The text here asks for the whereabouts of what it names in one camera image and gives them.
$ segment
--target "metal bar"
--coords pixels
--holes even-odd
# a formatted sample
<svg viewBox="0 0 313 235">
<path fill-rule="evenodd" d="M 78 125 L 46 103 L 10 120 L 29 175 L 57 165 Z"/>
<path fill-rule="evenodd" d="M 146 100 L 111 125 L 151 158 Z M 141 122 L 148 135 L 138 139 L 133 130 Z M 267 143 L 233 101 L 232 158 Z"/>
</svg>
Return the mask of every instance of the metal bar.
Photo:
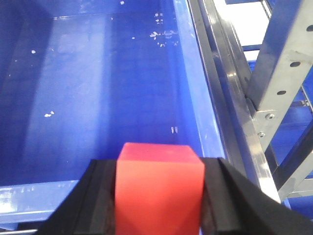
<svg viewBox="0 0 313 235">
<path fill-rule="evenodd" d="M 261 5 L 265 11 L 266 16 L 268 17 L 268 19 L 270 19 L 272 16 L 272 9 L 269 3 L 266 0 L 261 0 Z"/>
<path fill-rule="evenodd" d="M 288 195 L 291 197 L 305 197 L 313 195 L 313 179 L 305 179 L 300 183 L 295 191 Z"/>
<path fill-rule="evenodd" d="M 244 51 L 252 51 L 252 50 L 259 50 L 261 47 L 261 44 L 258 45 L 248 45 L 248 46 L 243 46 Z"/>
<path fill-rule="evenodd" d="M 313 64 L 312 9 L 311 0 L 279 0 L 269 22 L 246 93 L 263 150 Z"/>
<path fill-rule="evenodd" d="M 225 13 L 222 11 L 226 4 L 224 0 L 200 0 L 199 3 L 189 0 L 189 6 L 194 18 L 200 50 L 203 53 L 211 53 L 209 51 L 212 50 L 214 53 L 220 84 L 231 116 L 234 117 L 232 123 L 241 147 L 247 176 L 265 194 L 279 201 L 268 163 L 253 128 L 252 118 L 240 83 L 240 77 L 243 84 L 248 82 L 250 69 L 235 30 L 230 21 L 225 19 Z M 209 39 L 209 45 L 203 45 L 203 41 L 207 42 L 207 39 Z M 211 71 L 212 67 L 205 67 L 205 70 Z"/>
<path fill-rule="evenodd" d="M 311 103 L 310 98 L 309 98 L 309 96 L 308 96 L 306 90 L 304 89 L 303 85 L 301 85 L 301 90 L 302 90 L 303 95 L 304 95 L 304 97 L 305 97 L 305 100 L 306 100 L 306 102 L 307 102 L 307 106 L 309 106 L 310 111 L 311 111 L 311 113 L 313 114 L 313 106 L 312 106 L 312 103 Z"/>
<path fill-rule="evenodd" d="M 260 0 L 225 0 L 226 4 L 240 4 L 240 3 L 249 3 L 249 2 L 257 2 Z"/>
<path fill-rule="evenodd" d="M 35 232 L 37 232 L 37 229 L 0 232 L 0 235 L 32 235 Z"/>
<path fill-rule="evenodd" d="M 313 170 L 313 121 L 273 173 L 281 200 L 294 192 Z"/>
<path fill-rule="evenodd" d="M 245 167 L 236 140 L 235 130 L 231 124 L 231 118 L 226 105 L 226 100 L 215 69 L 213 55 L 210 50 L 199 5 L 197 1 L 189 1 L 189 7 L 191 11 L 185 12 L 185 15 L 190 15 L 190 13 L 192 15 L 191 23 L 194 25 L 194 31 L 198 40 L 199 53 L 208 89 L 210 91 L 213 109 L 217 117 L 216 120 L 220 130 L 225 156 L 237 170 L 239 170 L 243 175 L 246 175 Z"/>
</svg>

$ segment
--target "bolt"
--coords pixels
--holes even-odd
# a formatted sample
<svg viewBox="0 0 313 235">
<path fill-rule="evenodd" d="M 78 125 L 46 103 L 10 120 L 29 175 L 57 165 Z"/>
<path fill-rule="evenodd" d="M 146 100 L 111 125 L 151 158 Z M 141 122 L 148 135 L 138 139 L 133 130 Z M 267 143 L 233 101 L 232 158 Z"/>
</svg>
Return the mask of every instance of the bolt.
<svg viewBox="0 0 313 235">
<path fill-rule="evenodd" d="M 258 136 L 259 136 L 260 138 L 263 138 L 263 137 L 265 136 L 265 133 L 264 133 L 264 132 L 259 132 L 259 133 L 258 133 Z"/>
<path fill-rule="evenodd" d="M 266 120 L 272 120 L 275 117 L 275 114 L 267 114 L 265 116 Z"/>
</svg>

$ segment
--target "blue surface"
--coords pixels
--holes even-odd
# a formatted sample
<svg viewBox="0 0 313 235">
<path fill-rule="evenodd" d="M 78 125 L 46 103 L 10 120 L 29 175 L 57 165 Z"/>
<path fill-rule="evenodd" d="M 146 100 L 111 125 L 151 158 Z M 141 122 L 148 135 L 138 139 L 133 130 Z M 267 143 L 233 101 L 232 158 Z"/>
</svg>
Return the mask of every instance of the blue surface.
<svg viewBox="0 0 313 235">
<path fill-rule="evenodd" d="M 0 10 L 0 186 L 77 180 L 127 141 L 224 155 L 207 89 L 201 102 L 190 90 L 205 78 L 185 70 L 199 55 L 182 54 L 171 1 L 3 0 Z"/>
</svg>

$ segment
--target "metal frame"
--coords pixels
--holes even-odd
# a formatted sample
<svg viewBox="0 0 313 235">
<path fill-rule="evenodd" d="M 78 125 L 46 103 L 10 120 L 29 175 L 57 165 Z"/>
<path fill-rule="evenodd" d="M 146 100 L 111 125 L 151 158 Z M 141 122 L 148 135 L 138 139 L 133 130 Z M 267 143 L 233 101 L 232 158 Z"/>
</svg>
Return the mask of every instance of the metal frame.
<svg viewBox="0 0 313 235">
<path fill-rule="evenodd" d="M 283 200 L 292 192 L 294 192 L 293 196 L 299 195 L 301 191 L 305 191 L 304 194 L 308 195 L 309 191 L 311 191 L 310 189 L 313 188 L 313 185 L 310 186 L 308 182 L 312 183 L 312 181 L 305 183 L 303 181 L 312 170 L 313 121 L 311 121 L 298 142 L 273 173 L 280 198 Z"/>
<path fill-rule="evenodd" d="M 210 51 L 214 54 L 219 82 L 228 101 L 228 109 L 234 117 L 232 123 L 241 147 L 247 176 L 265 194 L 280 201 L 246 104 L 244 91 L 248 85 L 250 69 L 235 30 L 223 12 L 226 4 L 224 0 L 189 0 L 188 3 L 203 64 L 211 59 Z M 208 73 L 214 70 L 214 67 L 204 66 L 204 69 Z"/>
<path fill-rule="evenodd" d="M 288 195 L 288 198 L 305 197 L 312 195 L 313 195 L 313 179 L 305 179 L 291 194 Z"/>
<path fill-rule="evenodd" d="M 276 3 L 246 96 L 265 151 L 313 64 L 310 0 Z"/>
</svg>

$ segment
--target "bin floor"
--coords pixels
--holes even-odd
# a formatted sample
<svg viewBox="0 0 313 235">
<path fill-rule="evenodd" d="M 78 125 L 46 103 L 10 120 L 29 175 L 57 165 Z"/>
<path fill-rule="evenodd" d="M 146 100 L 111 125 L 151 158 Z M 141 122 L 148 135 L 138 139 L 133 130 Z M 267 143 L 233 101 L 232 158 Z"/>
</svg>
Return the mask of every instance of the bin floor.
<svg viewBox="0 0 313 235">
<path fill-rule="evenodd" d="M 181 102 L 173 11 L 24 21 L 0 91 L 0 185 L 79 179 L 90 159 L 116 158 L 127 141 L 201 155 L 182 111 L 193 112 Z"/>
</svg>

